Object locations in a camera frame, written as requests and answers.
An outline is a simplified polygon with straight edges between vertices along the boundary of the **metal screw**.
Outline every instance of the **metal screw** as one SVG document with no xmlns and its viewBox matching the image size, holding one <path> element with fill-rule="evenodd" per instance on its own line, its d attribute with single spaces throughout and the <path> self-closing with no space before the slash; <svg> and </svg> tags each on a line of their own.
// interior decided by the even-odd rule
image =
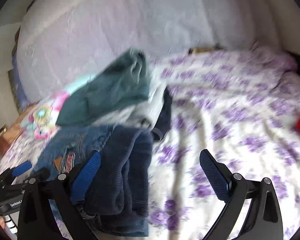
<svg viewBox="0 0 300 240">
<path fill-rule="evenodd" d="M 233 174 L 233 177 L 234 177 L 236 180 L 242 179 L 242 176 L 241 176 L 239 173 Z"/>
<path fill-rule="evenodd" d="M 266 184 L 271 184 L 271 179 L 269 179 L 269 178 L 264 178 L 263 181 L 264 181 Z"/>
<path fill-rule="evenodd" d="M 58 175 L 58 180 L 64 180 L 66 179 L 67 175 L 64 173 L 61 173 L 60 175 Z"/>
<path fill-rule="evenodd" d="M 35 179 L 35 178 L 29 179 L 29 183 L 30 183 L 30 184 L 34 184 L 35 182 L 36 182 L 36 179 Z"/>
</svg>

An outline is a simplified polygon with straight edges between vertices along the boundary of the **turquoise fabric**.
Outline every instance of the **turquoise fabric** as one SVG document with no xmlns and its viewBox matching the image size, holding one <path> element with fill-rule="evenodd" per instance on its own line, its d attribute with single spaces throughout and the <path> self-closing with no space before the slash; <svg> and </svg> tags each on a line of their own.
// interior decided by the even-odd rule
<svg viewBox="0 0 300 240">
<path fill-rule="evenodd" d="M 109 112 L 147 101 L 149 89 L 145 56 L 139 50 L 129 49 L 65 101 L 56 124 L 90 125 Z"/>
</svg>

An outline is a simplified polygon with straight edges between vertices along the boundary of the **blue textured pad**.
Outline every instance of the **blue textured pad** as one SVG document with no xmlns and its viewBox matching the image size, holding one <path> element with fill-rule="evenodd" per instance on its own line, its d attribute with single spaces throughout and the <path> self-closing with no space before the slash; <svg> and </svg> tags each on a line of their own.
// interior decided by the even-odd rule
<svg viewBox="0 0 300 240">
<path fill-rule="evenodd" d="M 70 201 L 73 205 L 83 200 L 94 176 L 99 170 L 100 164 L 101 155 L 99 152 L 94 152 L 74 179 L 70 194 Z"/>
<path fill-rule="evenodd" d="M 26 161 L 13 169 L 12 176 L 18 177 L 21 174 L 25 173 L 27 170 L 31 169 L 31 167 L 32 167 L 31 162 Z"/>
<path fill-rule="evenodd" d="M 200 165 L 219 200 L 229 201 L 229 184 L 219 171 L 216 160 L 207 149 L 200 153 Z"/>
</svg>

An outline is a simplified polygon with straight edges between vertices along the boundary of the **pile of clothes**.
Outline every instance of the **pile of clothes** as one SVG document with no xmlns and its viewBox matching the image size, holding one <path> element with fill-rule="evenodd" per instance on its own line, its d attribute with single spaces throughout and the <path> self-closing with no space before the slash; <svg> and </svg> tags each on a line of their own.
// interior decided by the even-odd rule
<svg viewBox="0 0 300 240">
<path fill-rule="evenodd" d="M 50 109 L 45 100 L 25 121 L 25 129 L 35 127 L 39 135 L 53 118 L 61 127 L 33 172 L 46 167 L 51 180 L 84 163 L 70 200 L 90 229 L 148 236 L 147 169 L 153 142 L 163 139 L 171 122 L 166 85 L 142 52 L 129 49 L 103 73 L 64 95 L 57 117 L 55 103 Z"/>
</svg>

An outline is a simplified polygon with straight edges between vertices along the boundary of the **bedsheet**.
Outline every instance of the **bedsheet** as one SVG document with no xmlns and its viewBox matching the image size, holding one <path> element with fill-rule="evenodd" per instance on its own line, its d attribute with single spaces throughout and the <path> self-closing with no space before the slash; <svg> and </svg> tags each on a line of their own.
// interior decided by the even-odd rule
<svg viewBox="0 0 300 240">
<path fill-rule="evenodd" d="M 199 165 L 205 148 L 246 179 L 271 178 L 284 239 L 290 239 L 300 226 L 300 134 L 294 129 L 300 77 L 293 59 L 261 47 L 172 56 L 153 65 L 161 68 L 173 105 L 172 129 L 155 144 L 148 171 L 149 239 L 202 239 L 220 214 L 224 203 Z M 0 160 L 0 172 L 29 158 L 35 163 L 48 141 L 19 138 Z M 230 239 L 248 208 L 247 200 Z M 70 239 L 64 224 L 58 225 Z"/>
</svg>

